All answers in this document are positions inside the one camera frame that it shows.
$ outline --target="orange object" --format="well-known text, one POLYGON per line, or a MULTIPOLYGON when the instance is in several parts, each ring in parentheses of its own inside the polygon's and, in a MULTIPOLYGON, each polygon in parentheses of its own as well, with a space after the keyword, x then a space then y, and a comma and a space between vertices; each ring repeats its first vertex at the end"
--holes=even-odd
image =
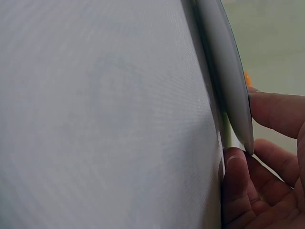
POLYGON ((244 79, 246 80, 247 86, 252 87, 251 78, 247 72, 244 72, 244 79))

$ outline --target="skin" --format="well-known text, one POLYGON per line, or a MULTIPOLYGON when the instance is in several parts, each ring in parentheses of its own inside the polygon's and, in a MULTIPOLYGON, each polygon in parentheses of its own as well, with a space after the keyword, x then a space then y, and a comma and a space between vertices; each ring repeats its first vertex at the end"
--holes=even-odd
POLYGON ((255 158, 238 148, 224 155, 223 225, 226 229, 305 228, 305 97, 268 94, 249 88, 256 122, 297 139, 297 155, 263 139, 254 142, 255 158))

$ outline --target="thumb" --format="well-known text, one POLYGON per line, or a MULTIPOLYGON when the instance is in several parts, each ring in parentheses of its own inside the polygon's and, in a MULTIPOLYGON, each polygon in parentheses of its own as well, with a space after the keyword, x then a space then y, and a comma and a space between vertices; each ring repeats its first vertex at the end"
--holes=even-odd
POLYGON ((223 221, 243 227, 255 217, 247 195, 250 181, 245 155, 237 148, 229 149, 225 155, 226 173, 222 185, 223 221))

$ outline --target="fingernail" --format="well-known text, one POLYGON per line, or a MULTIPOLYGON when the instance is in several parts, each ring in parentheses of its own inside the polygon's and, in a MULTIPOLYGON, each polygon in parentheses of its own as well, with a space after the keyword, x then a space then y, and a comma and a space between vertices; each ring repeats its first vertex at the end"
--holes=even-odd
POLYGON ((254 87, 247 87, 247 89, 248 89, 248 93, 249 93, 249 94, 259 92, 259 90, 257 90, 257 89, 254 88, 254 87))
POLYGON ((242 160, 242 158, 240 158, 240 157, 238 157, 238 156, 236 156, 236 155, 230 156, 230 157, 228 158, 228 160, 227 160, 226 166, 229 165, 229 163, 230 163, 230 161, 231 161, 232 159, 236 159, 236 158, 239 158, 239 159, 242 160))

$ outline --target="white surface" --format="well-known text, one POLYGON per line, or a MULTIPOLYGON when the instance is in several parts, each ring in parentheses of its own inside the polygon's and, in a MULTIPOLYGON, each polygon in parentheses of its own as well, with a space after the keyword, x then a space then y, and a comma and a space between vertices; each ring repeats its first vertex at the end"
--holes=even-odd
POLYGON ((0 1, 1 229, 220 227, 222 147, 184 10, 0 1))

